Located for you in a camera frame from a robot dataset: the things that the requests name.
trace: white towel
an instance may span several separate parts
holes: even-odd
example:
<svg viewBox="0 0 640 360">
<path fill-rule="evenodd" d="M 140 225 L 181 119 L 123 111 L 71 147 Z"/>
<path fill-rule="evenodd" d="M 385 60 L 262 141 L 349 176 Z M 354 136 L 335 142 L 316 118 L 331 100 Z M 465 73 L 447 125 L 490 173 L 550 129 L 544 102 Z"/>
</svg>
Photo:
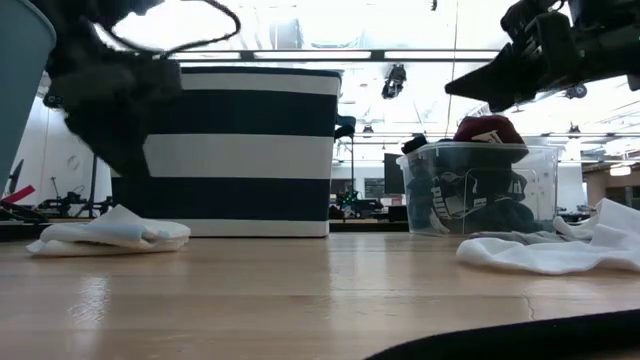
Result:
<svg viewBox="0 0 640 360">
<path fill-rule="evenodd" d="M 640 271 L 640 211 L 604 199 L 598 216 L 580 226 L 554 220 L 556 230 L 576 241 L 523 245 L 496 238 L 466 240 L 458 260 L 541 274 L 560 275 L 603 268 Z"/>
<path fill-rule="evenodd" d="M 27 246 L 38 256 L 121 255 L 177 251 L 191 230 L 178 223 L 143 219 L 116 206 L 88 224 L 55 224 Z"/>
</svg>

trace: table surface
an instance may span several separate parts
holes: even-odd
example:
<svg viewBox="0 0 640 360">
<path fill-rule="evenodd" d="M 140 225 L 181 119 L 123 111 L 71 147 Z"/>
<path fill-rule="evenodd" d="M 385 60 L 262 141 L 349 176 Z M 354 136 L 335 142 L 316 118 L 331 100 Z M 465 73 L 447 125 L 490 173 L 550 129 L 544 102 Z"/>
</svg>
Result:
<svg viewBox="0 0 640 360">
<path fill-rule="evenodd" d="M 473 268 L 455 261 L 460 241 L 193 239 L 179 253 L 64 259 L 32 259 L 26 243 L 2 243 L 0 353 L 362 359 L 437 333 L 640 308 L 636 274 Z"/>
</svg>

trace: folded white cloth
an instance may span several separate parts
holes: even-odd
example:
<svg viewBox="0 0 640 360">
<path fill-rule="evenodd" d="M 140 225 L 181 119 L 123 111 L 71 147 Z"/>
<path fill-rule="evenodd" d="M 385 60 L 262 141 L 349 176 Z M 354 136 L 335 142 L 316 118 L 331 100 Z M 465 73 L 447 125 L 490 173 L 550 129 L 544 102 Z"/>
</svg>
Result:
<svg viewBox="0 0 640 360">
<path fill-rule="evenodd" d="M 560 275 L 603 268 L 640 271 L 640 211 L 604 199 L 598 216 L 580 226 L 554 220 L 556 230 L 575 241 L 523 245 L 497 238 L 466 240 L 459 261 Z"/>
<path fill-rule="evenodd" d="M 143 219 L 116 206 L 88 224 L 55 224 L 27 246 L 38 256 L 93 256 L 177 251 L 191 230 L 178 223 Z"/>
</svg>

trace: wooden table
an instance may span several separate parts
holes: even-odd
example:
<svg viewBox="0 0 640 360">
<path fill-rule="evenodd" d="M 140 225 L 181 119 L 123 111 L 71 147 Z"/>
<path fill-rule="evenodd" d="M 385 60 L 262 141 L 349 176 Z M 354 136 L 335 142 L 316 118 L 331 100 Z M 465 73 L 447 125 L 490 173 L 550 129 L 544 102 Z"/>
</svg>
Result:
<svg viewBox="0 0 640 360">
<path fill-rule="evenodd" d="M 426 335 L 640 308 L 640 276 L 457 264 L 460 240 L 194 239 L 173 254 L 30 259 L 0 244 L 3 359 L 362 359 Z"/>
</svg>

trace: navy and white striped bin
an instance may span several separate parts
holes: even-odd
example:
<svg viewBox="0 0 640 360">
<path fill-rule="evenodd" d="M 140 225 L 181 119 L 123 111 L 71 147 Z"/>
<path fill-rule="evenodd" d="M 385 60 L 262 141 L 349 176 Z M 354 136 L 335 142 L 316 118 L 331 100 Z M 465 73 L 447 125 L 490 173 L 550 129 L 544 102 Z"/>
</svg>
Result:
<svg viewBox="0 0 640 360">
<path fill-rule="evenodd" d="M 194 236 L 323 237 L 340 75 L 183 68 L 183 94 L 154 110 L 146 179 L 112 172 L 114 200 Z"/>
</svg>

